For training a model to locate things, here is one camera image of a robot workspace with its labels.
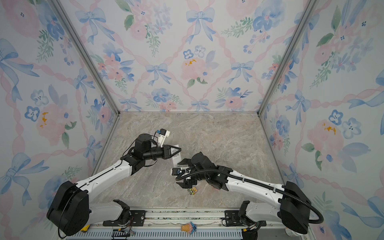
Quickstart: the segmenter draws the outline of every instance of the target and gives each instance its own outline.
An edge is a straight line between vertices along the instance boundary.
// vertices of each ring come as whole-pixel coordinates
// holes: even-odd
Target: pink flower
[[[243,106],[243,101],[239,97],[231,97],[225,101],[225,106],[229,109],[238,109]]]
[[[283,147],[283,138],[279,135],[277,131],[273,133],[273,138],[275,139],[274,145],[277,145],[280,150]]]
[[[105,65],[111,66],[112,68],[117,68],[120,66],[120,63],[115,60],[115,56],[112,55],[111,57],[108,57],[107,55],[104,56]]]
[[[134,23],[131,28],[131,35],[134,39],[142,41],[145,39],[147,35],[147,29],[145,28],[143,23]]]
[[[99,112],[99,119],[101,123],[108,123],[109,118],[111,117],[111,110],[109,107],[102,107]]]
[[[279,64],[277,64],[277,63],[273,63],[272,64],[272,67],[270,67],[268,70],[273,70],[273,71],[276,71],[276,69],[279,67]]]
[[[231,17],[240,20],[253,13],[257,8],[258,3],[258,0],[229,0],[227,1],[227,12]]]
[[[151,16],[152,16],[152,10],[151,6],[147,5],[147,2],[145,0],[142,0],[141,3],[135,2],[137,4],[136,6],[131,7],[132,12],[135,14],[135,22],[140,23],[150,23]]]
[[[181,78],[184,80],[196,79],[203,77],[203,73],[210,73],[210,68],[205,66],[205,61],[202,59],[194,58],[188,59],[183,62]]]
[[[119,68],[112,68],[108,73],[109,79],[116,79],[117,81],[121,81],[124,76],[124,72]]]
[[[40,22],[33,5],[25,0],[3,0],[8,22],[21,35],[38,38]]]
[[[98,70],[105,70],[105,64],[104,63],[98,63],[99,67]]]
[[[331,168],[336,172],[336,166],[343,163],[342,159],[337,156],[344,146],[344,138],[340,130],[324,119],[317,122],[313,129],[309,129],[307,136],[315,150],[321,152],[317,159],[322,162],[321,167],[326,170]]]
[[[316,64],[320,65],[325,63],[328,58],[331,56],[332,46],[329,44],[322,45],[314,55],[314,61]]]
[[[329,228],[328,224],[326,224],[325,222],[321,224],[313,224],[311,225],[311,229],[313,230],[313,233],[316,236],[316,239],[321,239],[321,240],[335,239],[333,232]]]
[[[176,109],[176,103],[168,101],[166,103],[160,104],[159,107],[160,109],[166,110],[167,112],[169,112],[172,109]]]
[[[36,127],[39,135],[48,139],[51,146],[57,145],[61,135],[65,132],[64,114],[56,104],[49,104],[40,111],[41,117],[39,117]]]

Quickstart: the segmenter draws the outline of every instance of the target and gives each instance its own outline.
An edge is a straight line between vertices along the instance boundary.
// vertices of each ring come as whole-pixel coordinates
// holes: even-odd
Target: small toy
[[[191,189],[188,189],[188,192],[189,192],[189,195],[195,195],[195,193],[197,192],[197,189],[193,187]]]
[[[192,222],[187,223],[187,224],[181,226],[181,231],[192,234],[193,232],[196,231],[196,225],[193,224]]]

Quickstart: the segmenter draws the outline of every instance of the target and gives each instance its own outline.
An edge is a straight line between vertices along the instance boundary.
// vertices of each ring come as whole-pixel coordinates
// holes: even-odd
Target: metal frame
[[[306,9],[303,12],[303,16],[297,26],[296,31],[293,33],[292,40],[289,43],[287,49],[285,50],[283,54],[283,58],[281,60],[281,64],[279,65],[278,69],[276,70],[275,77],[273,78],[273,81],[269,85],[269,88],[265,94],[265,97],[263,99],[263,102],[257,111],[258,116],[260,117],[263,112],[266,109],[266,106],[268,105],[269,100],[272,97],[273,91],[276,88],[281,76],[283,75],[284,69],[287,66],[290,58],[292,57],[293,52],[295,51],[295,48],[303,35],[303,32],[305,31],[305,28],[308,26],[308,23],[312,17],[313,10],[315,9],[315,6],[317,5],[318,0],[309,0],[308,5]]]
[[[82,57],[85,65],[89,69],[89,71],[92,74],[92,77],[94,78],[97,86],[100,88],[101,92],[104,94],[104,97],[110,107],[112,108],[113,112],[118,115],[120,113],[118,107],[116,106],[115,102],[113,101],[113,98],[111,94],[109,93],[106,85],[104,84],[103,80],[100,78],[99,73],[96,69],[96,66],[93,64],[91,57],[88,54],[88,51],[85,49],[85,46],[80,41],[80,37],[77,34],[71,20],[69,19],[67,13],[65,12],[62,4],[60,3],[60,0],[50,0],[48,1],[52,10],[55,12],[57,18],[59,18],[60,22],[63,25],[63,28],[65,31],[69,34],[74,46],[76,47],[77,51],[79,52],[80,56]]]

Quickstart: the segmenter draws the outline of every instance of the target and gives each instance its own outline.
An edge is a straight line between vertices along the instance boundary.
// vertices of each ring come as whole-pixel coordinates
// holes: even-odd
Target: black mounting plate
[[[130,210],[132,214],[132,226],[133,227],[142,227],[144,226],[145,220],[145,210]],[[117,221],[104,221],[104,227],[118,227]]]

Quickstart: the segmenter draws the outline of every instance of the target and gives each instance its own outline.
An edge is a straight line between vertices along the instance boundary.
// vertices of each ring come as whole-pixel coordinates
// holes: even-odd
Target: yellow paint splash
[[[328,130],[328,132],[332,130],[334,132],[334,135],[336,135],[336,128],[335,127],[334,128],[332,128],[331,126],[326,127],[326,128],[324,128],[324,130]]]
[[[47,113],[42,113],[42,115],[43,115],[43,119],[42,119],[42,120],[43,120],[43,122],[44,122],[44,125],[47,125],[47,124],[46,124],[47,119],[45,118],[45,115],[46,115],[46,114],[47,114]]]

